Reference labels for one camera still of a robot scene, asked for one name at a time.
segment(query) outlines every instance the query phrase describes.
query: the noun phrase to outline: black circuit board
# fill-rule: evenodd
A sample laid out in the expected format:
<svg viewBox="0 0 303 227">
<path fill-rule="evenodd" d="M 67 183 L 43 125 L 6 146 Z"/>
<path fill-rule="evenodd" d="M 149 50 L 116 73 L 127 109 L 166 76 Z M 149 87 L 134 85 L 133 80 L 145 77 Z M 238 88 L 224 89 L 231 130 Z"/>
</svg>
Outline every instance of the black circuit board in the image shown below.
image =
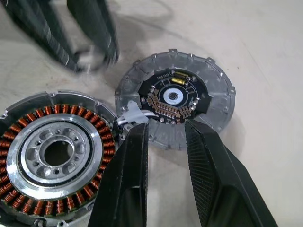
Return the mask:
<svg viewBox="0 0 303 227">
<path fill-rule="evenodd" d="M 157 73 L 146 80 L 144 89 L 148 91 L 140 93 L 142 108 L 156 113 L 159 121 L 166 124 L 181 124 L 188 118 L 194 118 L 197 111 L 192 106 L 198 102 L 197 98 L 207 92 L 204 83 L 197 76 L 193 77 L 193 74 L 184 70 Z"/>
</svg>

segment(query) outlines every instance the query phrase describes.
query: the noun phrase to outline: mounting hole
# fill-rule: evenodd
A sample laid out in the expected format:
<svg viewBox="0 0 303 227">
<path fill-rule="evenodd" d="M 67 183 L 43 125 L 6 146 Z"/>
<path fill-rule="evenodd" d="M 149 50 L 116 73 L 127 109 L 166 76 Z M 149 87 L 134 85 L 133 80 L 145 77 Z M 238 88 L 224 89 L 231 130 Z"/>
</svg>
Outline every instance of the mounting hole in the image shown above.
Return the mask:
<svg viewBox="0 0 303 227">
<path fill-rule="evenodd" d="M 59 166 L 67 162 L 73 154 L 71 144 L 65 141 L 56 141 L 50 144 L 44 153 L 44 160 L 50 166 Z"/>
<path fill-rule="evenodd" d="M 40 163 L 37 162 L 37 161 L 33 162 L 33 166 L 34 166 L 34 167 L 38 166 L 39 164 L 40 164 Z"/>
<path fill-rule="evenodd" d="M 171 100 L 176 100 L 178 98 L 178 94 L 176 92 L 169 93 L 169 98 Z"/>
</svg>

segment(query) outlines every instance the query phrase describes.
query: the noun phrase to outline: white floor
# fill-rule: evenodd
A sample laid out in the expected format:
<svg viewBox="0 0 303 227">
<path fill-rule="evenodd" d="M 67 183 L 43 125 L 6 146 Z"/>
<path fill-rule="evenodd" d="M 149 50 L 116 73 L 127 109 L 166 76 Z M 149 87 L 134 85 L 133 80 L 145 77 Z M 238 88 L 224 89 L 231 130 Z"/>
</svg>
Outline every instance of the white floor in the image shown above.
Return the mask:
<svg viewBox="0 0 303 227">
<path fill-rule="evenodd" d="M 280 227 L 303 226 L 303 1 L 111 0 L 120 62 L 99 75 L 57 67 L 0 10 L 0 108 L 39 91 L 107 100 L 131 63 L 178 48 L 210 56 L 236 87 L 221 134 Z M 149 149 L 148 226 L 200 226 L 185 151 Z"/>
</svg>

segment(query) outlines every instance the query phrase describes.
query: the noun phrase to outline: bolt hole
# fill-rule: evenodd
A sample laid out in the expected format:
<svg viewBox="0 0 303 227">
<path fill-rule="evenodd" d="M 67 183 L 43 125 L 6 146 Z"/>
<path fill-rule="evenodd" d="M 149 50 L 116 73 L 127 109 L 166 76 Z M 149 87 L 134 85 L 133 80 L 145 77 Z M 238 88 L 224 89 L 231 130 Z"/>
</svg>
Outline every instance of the bolt hole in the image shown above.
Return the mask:
<svg viewBox="0 0 303 227">
<path fill-rule="evenodd" d="M 33 162 L 33 166 L 34 166 L 34 167 L 36 167 L 36 166 L 38 166 L 38 165 L 39 165 L 39 162 L 37 162 L 37 161 L 36 161 L 36 162 Z"/>
</svg>

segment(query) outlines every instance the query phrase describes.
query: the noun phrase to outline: copper coil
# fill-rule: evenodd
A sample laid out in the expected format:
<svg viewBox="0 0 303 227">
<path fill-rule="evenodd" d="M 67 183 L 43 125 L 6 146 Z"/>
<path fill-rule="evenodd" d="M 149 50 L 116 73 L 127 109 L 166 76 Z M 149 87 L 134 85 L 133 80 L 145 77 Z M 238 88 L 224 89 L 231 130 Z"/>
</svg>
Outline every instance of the copper coil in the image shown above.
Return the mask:
<svg viewBox="0 0 303 227">
<path fill-rule="evenodd" d="M 52 114 L 52 113 L 53 113 L 52 108 L 51 108 L 50 106 L 46 106 L 46 107 L 45 107 L 45 114 L 46 114 L 46 115 L 50 115 L 50 114 Z"/>
<path fill-rule="evenodd" d="M 104 156 L 103 159 L 102 159 L 102 162 L 109 163 L 111 159 L 112 159 L 111 157 Z"/>
<path fill-rule="evenodd" d="M 96 129 L 98 129 L 98 128 L 102 128 L 105 125 L 106 125 L 106 123 L 103 120 L 100 120 L 95 124 L 95 127 L 96 127 Z"/>
<path fill-rule="evenodd" d="M 24 118 L 20 118 L 20 119 L 18 120 L 18 123 L 19 123 L 19 125 L 21 125 L 23 128 L 25 128 L 25 127 L 28 126 L 28 122 L 27 122 L 27 120 L 25 120 Z"/>
<path fill-rule="evenodd" d="M 6 174 L 6 168 L 0 167 L 0 174 Z"/>
<path fill-rule="evenodd" d="M 45 215 L 51 215 L 53 213 L 53 202 L 48 201 L 45 206 Z"/>
<path fill-rule="evenodd" d="M 95 177 L 98 178 L 99 180 L 101 180 L 101 178 L 102 178 L 102 173 L 97 173 Z"/>
<path fill-rule="evenodd" d="M 6 165 L 6 158 L 0 159 L 0 166 L 5 166 Z"/>
<path fill-rule="evenodd" d="M 71 106 L 71 114 L 77 114 L 78 107 L 76 105 Z"/>
<path fill-rule="evenodd" d="M 9 128 L 10 130 L 12 130 L 13 132 L 15 132 L 15 133 L 19 133 L 19 132 L 21 132 L 21 128 L 19 127 L 19 126 L 17 126 L 16 124 L 13 124 L 10 128 Z"/>
<path fill-rule="evenodd" d="M 19 195 L 19 197 L 16 198 L 16 200 L 14 201 L 12 207 L 17 210 L 20 207 L 20 205 L 23 203 L 24 199 L 25 199 L 24 195 Z"/>
<path fill-rule="evenodd" d="M 0 147 L 2 148 L 9 148 L 11 142 L 5 141 L 5 140 L 0 140 Z"/>
<path fill-rule="evenodd" d="M 104 154 L 105 155 L 114 155 L 115 154 L 115 149 L 105 149 Z"/>
<path fill-rule="evenodd" d="M 63 200 L 58 200 L 57 201 L 57 214 L 62 214 L 64 213 L 64 203 L 63 203 Z"/>
<path fill-rule="evenodd" d="M 101 166 L 100 166 L 100 169 L 101 169 L 102 171 L 104 171 L 104 170 L 105 170 L 105 168 L 106 168 L 106 166 L 107 166 L 107 164 L 102 163 L 102 164 L 101 164 Z"/>
<path fill-rule="evenodd" d="M 98 182 L 98 181 L 92 180 L 92 181 L 90 182 L 90 184 L 91 184 L 96 190 L 99 189 L 99 182 Z"/>
<path fill-rule="evenodd" d="M 92 111 L 88 110 L 88 111 L 86 112 L 86 114 L 84 115 L 84 118 L 85 118 L 86 120 L 89 120 L 89 119 L 92 117 L 92 115 L 94 115 L 94 113 L 93 113 Z"/>
<path fill-rule="evenodd" d="M 105 133 L 110 133 L 110 128 L 108 126 L 103 127 L 102 129 L 98 130 L 99 134 L 105 134 Z"/>
<path fill-rule="evenodd" d="M 78 111 L 77 115 L 82 116 L 84 114 L 85 110 L 86 109 L 84 107 L 81 107 L 80 110 Z"/>
<path fill-rule="evenodd" d="M 70 108 L 70 106 L 69 105 L 67 105 L 67 104 L 64 104 L 63 105 L 63 113 L 66 113 L 66 114 L 68 114 L 68 110 L 69 110 L 69 108 Z"/>
<path fill-rule="evenodd" d="M 67 208 L 68 208 L 68 210 L 74 209 L 75 208 L 75 203 L 74 203 L 74 200 L 72 199 L 72 197 L 71 196 L 67 197 L 66 200 L 67 200 Z"/>
<path fill-rule="evenodd" d="M 78 201 L 79 205 L 82 205 L 85 202 L 85 199 L 81 192 L 77 192 L 76 197 L 77 197 L 77 201 Z"/>
<path fill-rule="evenodd" d="M 55 105 L 53 109 L 54 109 L 55 114 L 58 114 L 58 113 L 60 113 L 61 106 L 60 105 Z"/>
<path fill-rule="evenodd" d="M 0 157 L 6 157 L 8 155 L 7 150 L 0 150 Z"/>
<path fill-rule="evenodd" d="M 9 176 L 5 175 L 0 177 L 0 183 L 4 183 L 6 181 L 9 181 Z"/>
<path fill-rule="evenodd" d="M 10 131 L 6 131 L 3 134 L 3 137 L 6 138 L 7 140 L 14 140 L 14 138 L 16 137 L 16 135 Z"/>
<path fill-rule="evenodd" d="M 115 146 L 115 142 L 113 140 L 103 143 L 103 147 L 105 147 L 105 148 L 114 147 L 114 146 Z"/>
<path fill-rule="evenodd" d="M 36 116 L 32 113 L 28 113 L 27 118 L 29 119 L 30 122 L 37 120 Z"/>
<path fill-rule="evenodd" d="M 83 189 L 89 198 L 94 195 L 94 192 L 88 186 L 85 186 Z"/>
<path fill-rule="evenodd" d="M 41 211 L 42 211 L 42 208 L 43 208 L 43 204 L 44 204 L 44 201 L 38 201 L 35 208 L 34 208 L 34 214 L 36 215 L 40 215 L 41 214 Z"/>
<path fill-rule="evenodd" d="M 17 192 L 17 191 L 14 189 L 14 190 L 12 190 L 11 192 L 9 192 L 9 193 L 4 197 L 3 201 L 4 201 L 5 203 L 9 203 L 9 202 L 13 201 L 13 200 L 16 198 L 16 196 L 17 196 L 18 194 L 19 194 L 19 192 Z"/>
<path fill-rule="evenodd" d="M 98 120 L 100 120 L 100 117 L 98 115 L 95 115 L 91 118 L 90 123 L 94 124 L 96 123 Z"/>
<path fill-rule="evenodd" d="M 41 109 L 36 110 L 36 115 L 37 115 L 38 118 L 43 117 L 44 116 L 43 110 L 41 110 Z"/>
<path fill-rule="evenodd" d="M 27 202 L 23 205 L 22 212 L 27 214 L 32 208 L 33 203 L 34 200 L 28 199 Z"/>
<path fill-rule="evenodd" d="M 113 136 L 112 136 L 111 133 L 108 133 L 108 134 L 105 134 L 105 135 L 101 136 L 102 140 L 109 140 L 109 139 L 112 139 L 112 138 L 113 138 Z"/>
</svg>

